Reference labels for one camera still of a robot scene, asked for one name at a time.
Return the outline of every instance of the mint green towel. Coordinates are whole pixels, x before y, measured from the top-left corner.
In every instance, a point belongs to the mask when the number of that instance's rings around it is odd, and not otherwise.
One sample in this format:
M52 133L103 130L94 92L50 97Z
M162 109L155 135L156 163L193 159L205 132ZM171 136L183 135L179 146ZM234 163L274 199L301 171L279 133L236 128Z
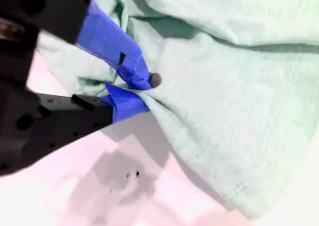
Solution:
M138 92L179 156L253 219L292 179L319 120L319 0L96 0L162 84ZM71 93L123 81L48 35L40 53Z

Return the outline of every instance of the blue tape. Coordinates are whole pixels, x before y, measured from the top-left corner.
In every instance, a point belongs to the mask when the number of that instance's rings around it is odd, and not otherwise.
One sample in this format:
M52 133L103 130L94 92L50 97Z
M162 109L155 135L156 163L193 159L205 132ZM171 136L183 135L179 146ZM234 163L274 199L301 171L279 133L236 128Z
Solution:
M109 95L100 97L113 107L113 123L149 110L143 100L130 91L105 83Z
M103 59L131 87L151 89L150 73L139 45L92 1L76 45Z

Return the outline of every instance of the cloth fold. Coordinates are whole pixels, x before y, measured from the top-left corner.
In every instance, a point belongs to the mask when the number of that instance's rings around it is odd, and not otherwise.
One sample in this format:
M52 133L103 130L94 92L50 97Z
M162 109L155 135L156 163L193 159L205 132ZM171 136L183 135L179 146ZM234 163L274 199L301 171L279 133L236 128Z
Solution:
M292 179L319 120L319 0L95 0L139 44L159 87L138 91L179 156L253 219ZM71 93L122 86L50 36L39 51Z

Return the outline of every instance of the pink surface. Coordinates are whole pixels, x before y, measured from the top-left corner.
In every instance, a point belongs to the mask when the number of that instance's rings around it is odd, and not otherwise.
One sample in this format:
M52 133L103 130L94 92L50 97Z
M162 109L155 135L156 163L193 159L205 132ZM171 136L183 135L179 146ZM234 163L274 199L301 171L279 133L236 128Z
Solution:
M28 86L66 95L39 55ZM0 225L319 225L318 139L274 209L248 222L172 153L153 115L141 114L2 177Z

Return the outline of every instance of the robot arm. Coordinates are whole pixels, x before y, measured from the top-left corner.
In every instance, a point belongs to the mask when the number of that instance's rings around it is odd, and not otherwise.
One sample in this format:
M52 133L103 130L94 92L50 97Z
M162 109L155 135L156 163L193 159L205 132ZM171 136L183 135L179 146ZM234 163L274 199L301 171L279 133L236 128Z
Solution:
M151 88L138 45L91 0L0 0L0 175L113 122L112 106L96 97L25 88L40 30L104 59L129 85Z

